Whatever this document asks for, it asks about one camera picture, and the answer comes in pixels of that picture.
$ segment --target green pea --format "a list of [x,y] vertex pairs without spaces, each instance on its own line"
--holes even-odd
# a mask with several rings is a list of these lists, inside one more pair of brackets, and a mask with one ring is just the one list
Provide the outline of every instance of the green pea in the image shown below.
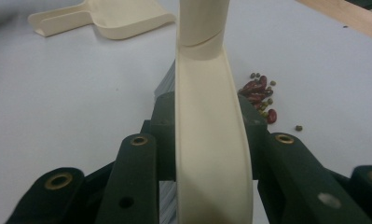
[[296,131],[297,132],[301,132],[302,131],[302,126],[301,125],[297,125],[296,126]]

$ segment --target plastic part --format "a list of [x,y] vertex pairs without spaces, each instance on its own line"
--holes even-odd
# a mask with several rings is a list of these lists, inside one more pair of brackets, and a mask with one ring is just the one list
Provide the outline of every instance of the plastic part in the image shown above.
[[30,15],[42,36],[95,24],[104,37],[124,39],[175,21],[156,0],[86,0],[80,5]]
[[[180,3],[175,66],[178,223],[252,223],[250,152],[223,38],[218,37],[224,34],[228,1]],[[207,17],[220,24],[204,22]],[[200,21],[192,38],[183,36],[193,29],[183,19]],[[202,43],[185,46],[184,39]]]

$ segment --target dried bean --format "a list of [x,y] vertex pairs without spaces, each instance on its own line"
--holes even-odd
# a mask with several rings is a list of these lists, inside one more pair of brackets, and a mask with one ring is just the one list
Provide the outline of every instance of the dried bean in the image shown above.
[[252,104],[261,103],[264,99],[265,94],[261,93],[250,93],[247,95],[247,100]]
[[277,118],[278,116],[276,114],[276,111],[274,109],[270,109],[268,111],[267,123],[268,124],[274,123]]
[[242,89],[238,91],[238,94],[246,96],[251,92],[259,92],[264,90],[265,87],[259,83],[259,81],[249,81]]
[[261,103],[255,103],[253,104],[253,106],[255,107],[255,109],[259,109],[261,107]]
[[265,97],[270,97],[273,94],[273,90],[264,90]]
[[297,125],[296,126],[296,131],[297,132],[301,132],[302,131],[302,126],[301,125]]

